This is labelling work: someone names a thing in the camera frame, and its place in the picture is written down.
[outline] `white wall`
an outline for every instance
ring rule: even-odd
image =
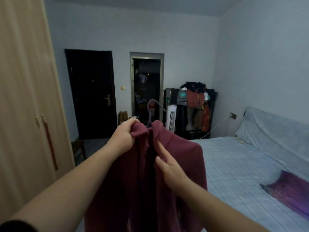
[[[61,52],[56,55],[67,119],[74,107],[64,48],[111,50],[114,63],[117,113],[131,114],[130,52],[164,53],[164,88],[186,81],[212,87],[219,18],[111,7],[57,3],[61,15]],[[71,136],[76,129],[69,127]]]
[[[52,38],[52,46],[54,49],[58,77],[61,87],[62,99],[68,130],[71,141],[78,138],[78,129],[74,111],[73,98],[70,88],[69,74],[67,72],[66,57],[64,55],[63,46],[63,22],[61,6],[55,0],[44,0],[45,8],[48,16],[48,25]]]
[[[244,0],[221,19],[213,137],[234,135],[248,106],[309,124],[309,0]]]

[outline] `person's left hand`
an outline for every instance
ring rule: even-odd
[[[139,120],[130,118],[117,127],[112,137],[106,144],[110,147],[112,152],[115,153],[115,157],[118,158],[123,153],[130,150],[134,144],[135,138],[130,135],[131,126],[138,123]]]

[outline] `door lock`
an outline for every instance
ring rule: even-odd
[[[107,98],[104,98],[104,99],[107,99],[107,105],[111,105],[111,96],[109,94],[107,94]]]

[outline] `wooden wardrobe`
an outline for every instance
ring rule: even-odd
[[[74,167],[44,0],[0,0],[0,223]]]

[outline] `electrical outlet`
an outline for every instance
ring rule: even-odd
[[[234,113],[230,113],[230,118],[236,120],[237,115],[235,115]]]

